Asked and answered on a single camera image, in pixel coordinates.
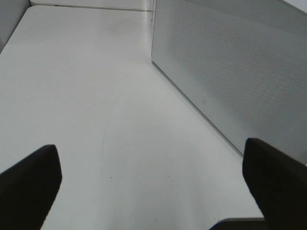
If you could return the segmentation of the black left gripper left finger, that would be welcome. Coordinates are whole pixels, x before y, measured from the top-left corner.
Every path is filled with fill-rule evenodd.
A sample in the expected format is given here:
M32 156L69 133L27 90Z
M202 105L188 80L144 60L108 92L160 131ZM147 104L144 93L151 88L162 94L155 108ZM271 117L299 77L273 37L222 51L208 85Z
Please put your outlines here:
M62 182L55 145L45 145L0 174L0 228L39 230Z

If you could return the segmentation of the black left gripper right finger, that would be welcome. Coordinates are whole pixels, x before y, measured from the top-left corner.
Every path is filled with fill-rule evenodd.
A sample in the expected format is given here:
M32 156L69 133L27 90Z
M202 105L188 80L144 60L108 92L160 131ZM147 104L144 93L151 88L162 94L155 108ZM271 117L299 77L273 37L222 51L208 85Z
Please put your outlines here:
M245 144L242 174L271 230L307 228L307 167L258 138Z

